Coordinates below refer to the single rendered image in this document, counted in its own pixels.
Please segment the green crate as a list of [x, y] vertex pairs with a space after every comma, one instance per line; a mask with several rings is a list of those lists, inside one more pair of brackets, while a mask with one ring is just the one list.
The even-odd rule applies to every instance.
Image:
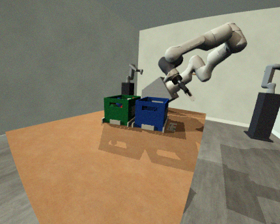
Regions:
[[[120, 125], [127, 126], [127, 122], [135, 117], [135, 101], [139, 99], [140, 96], [122, 94], [104, 98], [104, 122], [109, 122], [109, 119], [120, 120]], [[122, 107], [112, 107], [111, 103], [122, 104]]]

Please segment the blue crate with dividers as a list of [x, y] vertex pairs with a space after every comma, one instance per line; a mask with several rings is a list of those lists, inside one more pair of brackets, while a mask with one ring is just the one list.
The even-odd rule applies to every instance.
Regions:
[[[163, 103], [152, 102], [160, 101]], [[135, 127], [141, 128], [142, 124], [154, 126], [154, 130], [163, 130], [165, 109], [168, 98], [145, 97], [135, 101]]]

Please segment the beige paper pick list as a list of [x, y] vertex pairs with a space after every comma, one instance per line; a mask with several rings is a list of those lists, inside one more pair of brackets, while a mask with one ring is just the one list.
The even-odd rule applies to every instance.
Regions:
[[170, 130], [170, 131], [174, 131], [174, 132], [175, 132], [175, 130], [176, 130], [176, 125], [177, 125], [176, 123], [170, 122], [169, 127], [168, 127], [167, 130]]

